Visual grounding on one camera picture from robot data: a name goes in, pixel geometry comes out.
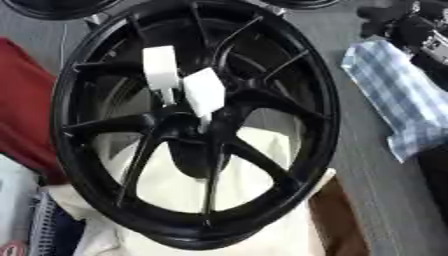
black wheel rim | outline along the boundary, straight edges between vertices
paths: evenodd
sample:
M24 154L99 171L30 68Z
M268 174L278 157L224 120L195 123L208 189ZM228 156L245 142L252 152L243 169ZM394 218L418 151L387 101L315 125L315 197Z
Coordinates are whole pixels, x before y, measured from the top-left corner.
M131 38L129 43L134 46L136 42L137 52L143 46L163 44L174 44L176 49L182 49L182 45L166 42L165 37L158 40L154 37L148 39L146 36L152 29L167 26L170 30L178 27L179 24L171 19L177 19L180 24L190 27L190 30L185 30L183 37L188 33L199 35L199 40L196 39L198 46L193 49L197 50L196 47L199 47L200 52L205 53L199 54L200 61L194 61L196 64L193 66L190 65L193 57L180 54L181 75L204 66L212 66L230 91L226 107L215 113L216 120L222 122L216 121L216 125L212 123L210 131L214 132L199 136L200 138L197 134L189 135L188 131L197 125L198 120L192 116L189 107L181 103L158 108L152 113L89 121L86 106L82 106L82 95L88 95L89 90L95 86L92 86L92 77L113 73L143 81L139 57L134 56L133 62L127 60L132 54L123 54L126 57L118 60L111 57L120 52L120 47L126 48L123 38ZM215 30L221 30L225 36L212 35ZM235 79L232 75L235 70L229 66L243 59L235 57L240 51L238 44L241 44L242 39L238 38L242 35L248 36L249 42L269 39L270 43L278 45L284 59L281 63L269 65L255 77L244 78L247 76L246 72ZM310 97L315 100L313 110L267 86L273 81L286 84L281 77L288 77L289 81L292 78L285 74L297 72L298 69L303 69L302 79L313 85L309 88ZM53 94L51 129L59 161L68 178L94 208L120 225L161 243L177 248L203 250L228 246L247 238L288 213L306 197L325 172L334 153L339 132L338 106L336 88L321 57L306 38L283 19L244 2L154 1L118 14L79 45L58 78ZM233 129L233 132L238 130L242 125L241 119L257 108L286 112L298 117L307 126L307 138L288 172L254 151L244 141L223 132L223 127L224 130ZM229 119L228 113L233 115L231 120L236 120L230 126L223 124ZM275 183L280 185L249 203L220 212L212 208L213 178L208 179L207 195L210 196L205 199L202 213L174 212L143 202L129 192L135 191L138 172L128 177L128 186L123 189L102 166L89 142L95 135L103 132L145 133L149 131L148 127L152 127L151 137L143 135L141 139L140 150L137 150L139 154L136 154L139 157L134 158L133 166L136 169L141 169L141 165L160 141L192 139L204 141L209 146L209 152L215 153L208 155L211 159L210 166L214 167L210 168L209 177L216 177L219 173L217 170L220 169L223 158L218 156L235 154L266 170Z
M121 0L3 0L21 15L40 20L72 20L111 8Z
M334 5L339 0L262 0L282 8L297 10L314 10Z

blue plaid shirt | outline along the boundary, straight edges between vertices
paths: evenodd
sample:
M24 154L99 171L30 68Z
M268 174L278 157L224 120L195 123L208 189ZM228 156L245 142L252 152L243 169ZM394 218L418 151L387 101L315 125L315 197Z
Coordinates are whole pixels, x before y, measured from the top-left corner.
M395 46L384 40L352 45L342 68L392 128L387 141L400 162L447 141L448 93Z

red cloth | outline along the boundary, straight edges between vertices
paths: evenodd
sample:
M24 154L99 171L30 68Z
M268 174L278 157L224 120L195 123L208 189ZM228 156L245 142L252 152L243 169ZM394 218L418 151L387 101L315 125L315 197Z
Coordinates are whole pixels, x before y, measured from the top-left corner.
M66 181L49 139L55 78L20 47L0 38L0 152L39 171L49 184Z

white foam block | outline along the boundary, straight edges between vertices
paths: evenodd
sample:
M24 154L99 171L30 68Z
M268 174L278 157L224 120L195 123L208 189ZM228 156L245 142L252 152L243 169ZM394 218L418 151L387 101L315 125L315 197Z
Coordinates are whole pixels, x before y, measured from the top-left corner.
M143 49L143 69L151 90L179 86L176 53L172 45Z
M184 78L184 91L196 116L204 117L224 107L225 87L212 68Z

gray floor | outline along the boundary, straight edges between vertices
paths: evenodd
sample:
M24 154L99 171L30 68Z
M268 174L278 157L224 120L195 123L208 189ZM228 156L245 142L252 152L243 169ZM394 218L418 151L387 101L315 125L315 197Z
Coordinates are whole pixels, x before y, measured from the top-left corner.
M372 255L445 256L448 255L448 233L418 167L413 161L400 165L389 153L385 138L390 131L339 68L344 50L359 41L356 7L387 1L346 0L324 10L292 11L286 18L315 43L337 83L342 130L332 167L338 170ZM124 4L135 2L128 0ZM60 65L63 24L24 18L0 3L0 36L21 45L54 74ZM65 55L88 32L80 21L66 24Z

